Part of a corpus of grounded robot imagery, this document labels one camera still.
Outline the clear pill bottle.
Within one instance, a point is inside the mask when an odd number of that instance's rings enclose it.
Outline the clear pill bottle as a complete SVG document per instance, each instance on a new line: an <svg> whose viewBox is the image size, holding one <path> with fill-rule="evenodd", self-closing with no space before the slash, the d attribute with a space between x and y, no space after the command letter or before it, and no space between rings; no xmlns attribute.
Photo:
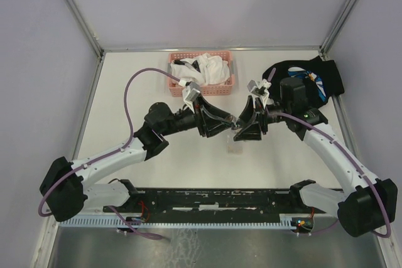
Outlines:
<svg viewBox="0 0 402 268"><path fill-rule="evenodd" d="M238 131L243 127L243 121L234 115L229 116L227 121L230 122L233 131Z"/></svg>

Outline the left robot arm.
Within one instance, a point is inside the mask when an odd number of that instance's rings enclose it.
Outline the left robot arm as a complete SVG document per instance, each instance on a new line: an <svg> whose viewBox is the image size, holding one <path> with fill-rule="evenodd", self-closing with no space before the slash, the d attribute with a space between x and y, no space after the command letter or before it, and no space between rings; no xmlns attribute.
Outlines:
<svg viewBox="0 0 402 268"><path fill-rule="evenodd" d="M139 196L129 181L101 184L99 181L126 166L142 163L159 155L169 143L165 136L197 129L202 137L213 137L234 126L235 118L198 96L186 109L172 112L164 102L153 104L144 117L142 127L121 143L98 155L76 161L60 157L50 166L42 184L40 205L64 222L83 209L119 206L131 212L138 207Z"/></svg>

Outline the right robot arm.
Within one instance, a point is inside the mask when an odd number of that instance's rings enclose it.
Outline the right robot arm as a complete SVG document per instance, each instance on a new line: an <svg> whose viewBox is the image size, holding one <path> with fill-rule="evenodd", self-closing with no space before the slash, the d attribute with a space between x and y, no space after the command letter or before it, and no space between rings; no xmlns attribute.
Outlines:
<svg viewBox="0 0 402 268"><path fill-rule="evenodd" d="M335 191L313 180L301 181L290 188L289 207L295 212L308 207L321 210L336 218L352 237L372 232L389 238L396 214L395 183L379 179L339 141L327 118L310 104L302 79L284 78L277 102L269 101L270 86L267 80L248 83L251 96L239 117L243 123L234 140L259 141L269 124L285 122L315 151L342 188Z"/></svg>

